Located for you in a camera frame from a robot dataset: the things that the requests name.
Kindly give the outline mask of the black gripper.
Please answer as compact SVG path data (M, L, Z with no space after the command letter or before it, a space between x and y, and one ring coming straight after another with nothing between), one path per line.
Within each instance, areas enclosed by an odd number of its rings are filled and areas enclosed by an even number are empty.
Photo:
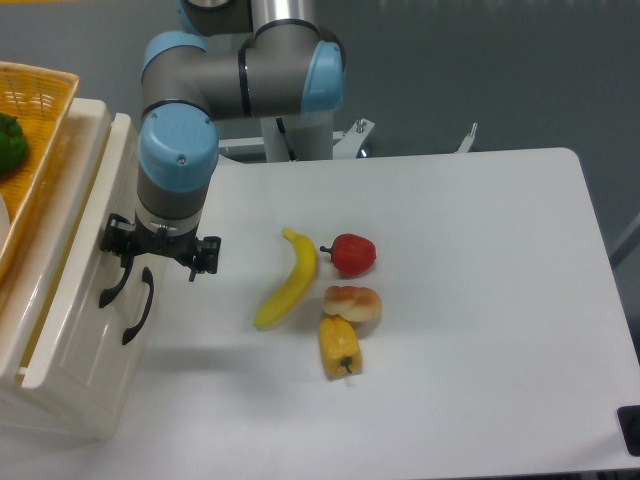
M196 232L196 227L179 235L165 227L149 230L140 219L134 225L125 217L111 213L104 227L100 250L118 257L122 268L133 256L143 254L175 260L186 258L189 282L194 282L197 275L217 273L222 244L217 236L195 239Z

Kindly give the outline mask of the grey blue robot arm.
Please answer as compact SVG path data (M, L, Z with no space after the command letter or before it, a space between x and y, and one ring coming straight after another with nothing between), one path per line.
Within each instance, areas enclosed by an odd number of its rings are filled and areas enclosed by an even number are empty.
M196 232L219 156L220 121L262 122L268 158L333 155L344 50L312 1L180 1L179 31L154 37L141 73L135 217L111 214L101 249L130 272L144 254L214 273L220 240Z

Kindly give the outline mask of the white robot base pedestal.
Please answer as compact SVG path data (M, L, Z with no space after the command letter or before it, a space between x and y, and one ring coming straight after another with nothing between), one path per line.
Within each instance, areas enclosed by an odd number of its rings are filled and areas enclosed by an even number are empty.
M375 122L360 117L346 130L334 130L332 113L260 120L261 135L222 140L222 159L240 163L346 160L368 155L366 143Z

